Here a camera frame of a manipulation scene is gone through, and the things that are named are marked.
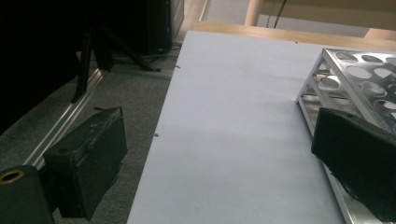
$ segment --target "white table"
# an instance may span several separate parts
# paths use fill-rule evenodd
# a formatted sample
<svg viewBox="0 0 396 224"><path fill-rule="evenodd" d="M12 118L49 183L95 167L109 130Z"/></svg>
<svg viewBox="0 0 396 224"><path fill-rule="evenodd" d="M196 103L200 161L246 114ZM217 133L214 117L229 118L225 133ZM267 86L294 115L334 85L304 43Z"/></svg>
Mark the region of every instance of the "white table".
<svg viewBox="0 0 396 224"><path fill-rule="evenodd" d="M189 31L128 223L344 223L294 103L323 48Z"/></svg>

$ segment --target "black wire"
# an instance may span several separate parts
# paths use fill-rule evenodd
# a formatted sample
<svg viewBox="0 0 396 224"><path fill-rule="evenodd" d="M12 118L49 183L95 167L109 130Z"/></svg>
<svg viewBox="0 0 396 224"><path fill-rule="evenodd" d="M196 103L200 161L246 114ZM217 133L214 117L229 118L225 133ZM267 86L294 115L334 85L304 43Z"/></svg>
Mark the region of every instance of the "black wire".
<svg viewBox="0 0 396 224"><path fill-rule="evenodd" d="M277 22L279 21L280 15L282 14L283 8L285 7L287 1L288 1L288 0L283 0L282 6L280 7L280 10L279 10L279 12L277 13L277 16L276 16L276 21L275 21L275 24L274 24L274 29L275 29L276 26L277 26Z"/></svg>

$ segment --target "floor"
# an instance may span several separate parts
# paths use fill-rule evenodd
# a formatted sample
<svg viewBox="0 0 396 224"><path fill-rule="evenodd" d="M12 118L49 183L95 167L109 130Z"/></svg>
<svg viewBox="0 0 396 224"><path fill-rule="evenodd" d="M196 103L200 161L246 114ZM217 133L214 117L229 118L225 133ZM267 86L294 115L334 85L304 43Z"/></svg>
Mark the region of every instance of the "floor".
<svg viewBox="0 0 396 224"><path fill-rule="evenodd" d="M154 67L161 68L161 73L143 72L127 57L121 54L115 56L117 65L110 73L104 74L92 91L91 99L66 133L96 113L96 107L122 106L129 152L118 181L107 192L91 221L84 218L62 218L59 211L56 211L53 215L56 223L126 223L186 33L199 20L243 24L247 9L248 0L185 0L185 20L175 38L173 49L165 55L144 57ZM341 34L345 30L351 35L365 34L365 28L314 23L306 26L302 25L304 22L306 21L281 19L278 28L304 28L307 31L320 28L323 31L323 27L327 27L325 31L333 34ZM263 23L266 23L265 17L260 18L259 25ZM0 136L0 170L22 164L26 160L70 104L75 86L74 79Z"/></svg>

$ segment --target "gray carpet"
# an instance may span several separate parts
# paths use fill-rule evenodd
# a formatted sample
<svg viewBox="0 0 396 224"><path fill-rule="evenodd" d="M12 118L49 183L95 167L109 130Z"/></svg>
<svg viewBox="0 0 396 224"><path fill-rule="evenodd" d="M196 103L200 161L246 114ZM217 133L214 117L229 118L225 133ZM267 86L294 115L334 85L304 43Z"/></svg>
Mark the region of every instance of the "gray carpet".
<svg viewBox="0 0 396 224"><path fill-rule="evenodd" d="M177 56L178 50L173 50L170 54ZM96 106L101 108L121 106L129 151L124 158L119 178L106 193L91 221L84 218L62 218L59 211L55 211L53 216L57 224L124 224L127 221L170 83L169 78L161 77L169 77L172 74L177 57L157 58L158 60L152 65L163 71L152 73L142 72L137 66L130 65L130 60L121 56L118 55L118 60L124 60L125 63L116 64L112 72L105 75L94 90L90 101L69 128L70 132L97 113L98 111L94 109ZM0 170L20 165L26 160L69 105L75 87L74 79L0 135Z"/></svg>

